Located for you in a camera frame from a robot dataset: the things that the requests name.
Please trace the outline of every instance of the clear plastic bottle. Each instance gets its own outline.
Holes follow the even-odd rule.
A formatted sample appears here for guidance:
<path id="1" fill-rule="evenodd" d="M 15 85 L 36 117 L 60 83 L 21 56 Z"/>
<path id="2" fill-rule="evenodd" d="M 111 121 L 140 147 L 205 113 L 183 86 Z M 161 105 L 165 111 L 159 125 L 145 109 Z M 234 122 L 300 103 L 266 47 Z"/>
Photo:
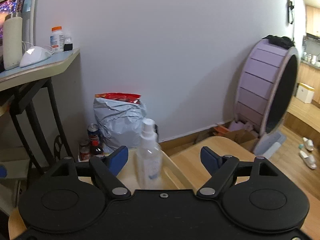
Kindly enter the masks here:
<path id="1" fill-rule="evenodd" d="M 138 183 L 142 189 L 161 189 L 162 152 L 154 125 L 151 119 L 142 121 L 141 141 L 136 153 Z"/>

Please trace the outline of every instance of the white slipper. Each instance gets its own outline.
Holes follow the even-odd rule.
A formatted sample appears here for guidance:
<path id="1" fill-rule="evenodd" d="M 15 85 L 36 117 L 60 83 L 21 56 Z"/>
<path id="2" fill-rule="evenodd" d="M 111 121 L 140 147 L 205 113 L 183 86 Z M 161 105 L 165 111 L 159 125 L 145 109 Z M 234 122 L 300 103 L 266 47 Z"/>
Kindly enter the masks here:
<path id="1" fill-rule="evenodd" d="M 309 140 L 309 139 L 307 139 L 305 137 L 303 137 L 302 139 L 303 139 L 303 143 L 304 143 L 305 148 L 308 151 L 312 152 L 314 150 L 313 141 Z"/>
<path id="2" fill-rule="evenodd" d="M 316 159 L 313 156 L 313 154 L 310 154 L 309 156 L 304 152 L 300 151 L 300 157 L 303 159 L 305 164 L 310 168 L 310 169 L 315 169 L 317 167 L 316 165 Z"/>

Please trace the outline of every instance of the orange bottle cap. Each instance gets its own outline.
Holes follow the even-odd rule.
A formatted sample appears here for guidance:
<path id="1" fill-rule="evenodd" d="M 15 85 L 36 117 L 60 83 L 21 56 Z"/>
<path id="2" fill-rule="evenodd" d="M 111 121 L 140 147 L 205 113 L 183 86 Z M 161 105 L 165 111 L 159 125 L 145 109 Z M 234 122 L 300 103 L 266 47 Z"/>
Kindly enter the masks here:
<path id="1" fill-rule="evenodd" d="M 62 30 L 62 27 L 61 26 L 56 26 L 56 27 L 53 27 L 52 29 L 51 29 L 51 31 L 58 31 L 58 30 Z"/>

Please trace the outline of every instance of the soda can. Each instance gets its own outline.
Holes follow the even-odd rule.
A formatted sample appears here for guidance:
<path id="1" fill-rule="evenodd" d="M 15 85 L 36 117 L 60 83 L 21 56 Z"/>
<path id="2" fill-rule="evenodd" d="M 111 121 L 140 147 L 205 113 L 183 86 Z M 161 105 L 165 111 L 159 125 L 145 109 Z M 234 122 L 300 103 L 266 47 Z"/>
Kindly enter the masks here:
<path id="1" fill-rule="evenodd" d="M 81 140 L 79 142 L 79 147 L 89 147 L 90 146 L 90 140 L 89 139 L 84 139 L 84 140 Z"/>
<path id="2" fill-rule="evenodd" d="M 80 149 L 80 158 L 82 161 L 85 161 L 85 160 L 89 160 L 91 157 L 91 154 L 90 154 L 90 148 L 89 147 L 82 147 Z"/>
<path id="3" fill-rule="evenodd" d="M 92 123 L 87 128 L 88 137 L 90 141 L 98 140 L 100 141 L 100 132 L 97 124 Z"/>

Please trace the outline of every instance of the white spray nozzle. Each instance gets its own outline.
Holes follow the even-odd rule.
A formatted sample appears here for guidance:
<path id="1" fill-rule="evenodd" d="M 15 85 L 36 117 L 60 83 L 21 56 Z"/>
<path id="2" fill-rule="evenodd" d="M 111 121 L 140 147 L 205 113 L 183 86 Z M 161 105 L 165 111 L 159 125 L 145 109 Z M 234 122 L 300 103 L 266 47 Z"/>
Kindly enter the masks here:
<path id="1" fill-rule="evenodd" d="M 142 134 L 145 137 L 153 136 L 155 129 L 155 121 L 149 118 L 145 118 L 142 120 Z"/>
<path id="2" fill-rule="evenodd" d="M 141 131 L 141 147 L 152 148 L 157 143 L 157 134 L 155 133 L 155 121 L 149 118 L 142 120 L 142 131 Z"/>

